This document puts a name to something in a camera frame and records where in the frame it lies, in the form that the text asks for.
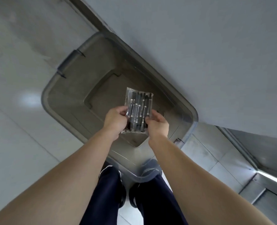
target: person's right arm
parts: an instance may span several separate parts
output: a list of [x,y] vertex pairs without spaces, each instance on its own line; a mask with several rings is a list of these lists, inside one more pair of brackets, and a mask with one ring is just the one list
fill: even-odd
[[252,204],[194,163],[169,141],[169,124],[155,110],[152,110],[152,114],[153,120],[146,118],[149,145],[189,224],[273,224]]

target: plastic storage bin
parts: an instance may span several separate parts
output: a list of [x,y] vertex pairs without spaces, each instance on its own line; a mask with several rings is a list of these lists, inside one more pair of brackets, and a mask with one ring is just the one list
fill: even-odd
[[[154,94],[153,109],[165,116],[170,124],[168,137],[181,148],[197,125],[196,110],[113,33],[97,32],[74,50],[43,91],[42,104],[60,124],[86,142],[103,127],[110,108],[124,105],[127,87]],[[155,169],[143,174],[143,165],[152,158],[148,136],[127,133],[114,141],[107,161],[134,181],[146,182],[158,174]]]

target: light strip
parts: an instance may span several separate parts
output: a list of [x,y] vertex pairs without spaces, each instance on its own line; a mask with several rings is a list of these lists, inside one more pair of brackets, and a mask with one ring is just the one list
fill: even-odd
[[257,173],[258,173],[258,174],[261,174],[261,175],[263,175],[263,176],[265,176],[265,177],[267,177],[267,178],[269,178],[269,179],[271,179],[271,180],[273,180],[273,181],[275,181],[275,182],[277,182],[277,178],[276,178],[276,177],[274,177],[273,175],[270,175],[270,174],[268,174],[268,173],[265,173],[265,172],[262,171],[262,170],[258,170]]

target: hand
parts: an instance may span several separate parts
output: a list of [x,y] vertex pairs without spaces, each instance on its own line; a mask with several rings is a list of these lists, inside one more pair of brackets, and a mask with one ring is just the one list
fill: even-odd
[[148,124],[150,139],[156,136],[168,137],[169,123],[160,113],[152,109],[152,119],[146,117],[145,121]]
[[109,132],[114,140],[118,139],[119,133],[127,125],[126,110],[127,106],[117,106],[110,109],[105,116],[103,130]]

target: person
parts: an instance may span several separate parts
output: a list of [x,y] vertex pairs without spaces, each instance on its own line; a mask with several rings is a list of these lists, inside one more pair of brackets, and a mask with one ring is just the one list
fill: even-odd
[[[109,110],[99,132],[0,211],[0,225],[117,224],[124,195],[120,174],[102,166],[127,124],[126,109]],[[144,224],[273,224],[169,141],[169,124],[155,110],[152,115],[146,118],[149,145],[173,192],[160,174],[130,189]]]

